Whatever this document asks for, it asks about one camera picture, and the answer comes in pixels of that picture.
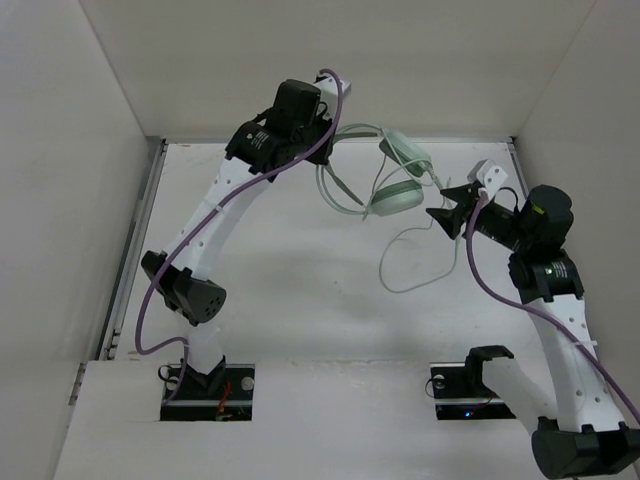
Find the mint green headphones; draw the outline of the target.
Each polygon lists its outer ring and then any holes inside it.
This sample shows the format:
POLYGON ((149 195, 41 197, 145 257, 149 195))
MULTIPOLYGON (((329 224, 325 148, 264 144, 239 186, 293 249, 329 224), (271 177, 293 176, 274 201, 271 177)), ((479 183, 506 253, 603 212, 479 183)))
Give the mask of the mint green headphones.
POLYGON ((335 211, 361 219, 391 216, 421 205, 426 188, 443 187, 431 156, 396 129, 371 123, 352 123, 338 129, 333 143, 365 138, 377 139, 384 156, 367 199, 361 199, 331 165, 315 169, 318 191, 335 211))

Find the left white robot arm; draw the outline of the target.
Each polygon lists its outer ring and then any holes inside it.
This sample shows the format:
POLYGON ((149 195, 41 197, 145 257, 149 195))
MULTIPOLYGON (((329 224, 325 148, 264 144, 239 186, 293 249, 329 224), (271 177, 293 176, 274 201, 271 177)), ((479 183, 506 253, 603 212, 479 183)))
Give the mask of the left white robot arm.
POLYGON ((141 267, 151 293, 187 322, 177 337, 182 368, 201 396, 223 387, 225 357, 213 323, 227 297, 212 279, 218 255, 251 204, 276 177, 308 161, 325 165, 351 85, 329 70, 312 83, 288 79, 273 104, 244 122, 225 147, 208 192, 186 225, 163 250, 147 251, 141 267))

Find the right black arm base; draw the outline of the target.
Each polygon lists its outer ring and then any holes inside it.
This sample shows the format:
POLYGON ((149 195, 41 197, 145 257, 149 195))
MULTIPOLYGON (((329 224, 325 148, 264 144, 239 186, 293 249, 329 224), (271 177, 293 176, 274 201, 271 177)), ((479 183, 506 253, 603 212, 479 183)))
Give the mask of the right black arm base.
POLYGON ((434 400, 439 421, 515 419, 497 394, 469 379, 463 362, 431 363, 425 392, 434 400))

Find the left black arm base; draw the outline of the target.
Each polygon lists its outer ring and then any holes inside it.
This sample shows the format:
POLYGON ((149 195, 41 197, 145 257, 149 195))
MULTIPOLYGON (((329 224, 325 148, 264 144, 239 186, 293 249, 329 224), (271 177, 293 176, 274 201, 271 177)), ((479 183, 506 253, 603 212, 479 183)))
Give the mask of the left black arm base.
POLYGON ((198 382, 186 373, 178 388, 178 365, 163 365, 165 383, 159 419, 163 422, 248 422, 252 420, 255 386, 254 364, 227 364, 209 381, 198 382))

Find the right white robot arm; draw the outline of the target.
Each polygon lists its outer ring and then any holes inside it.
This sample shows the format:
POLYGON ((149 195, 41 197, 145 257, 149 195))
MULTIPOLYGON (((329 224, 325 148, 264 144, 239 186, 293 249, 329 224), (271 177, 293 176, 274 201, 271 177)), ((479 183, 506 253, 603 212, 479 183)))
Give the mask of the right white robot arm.
POLYGON ((505 346, 472 348, 463 381, 472 392, 496 394, 527 431, 534 460, 547 479, 617 475, 639 458, 639 430, 616 402, 639 414, 596 356, 586 320, 584 287, 563 245, 573 225, 572 201, 561 189, 533 188, 524 205, 497 204, 479 182, 447 188, 452 209, 428 214, 450 238, 462 236, 474 276, 479 274, 473 240, 477 233, 510 252, 508 273, 516 301, 480 288, 494 300, 524 311, 539 336, 552 380, 547 393, 520 367, 505 346))

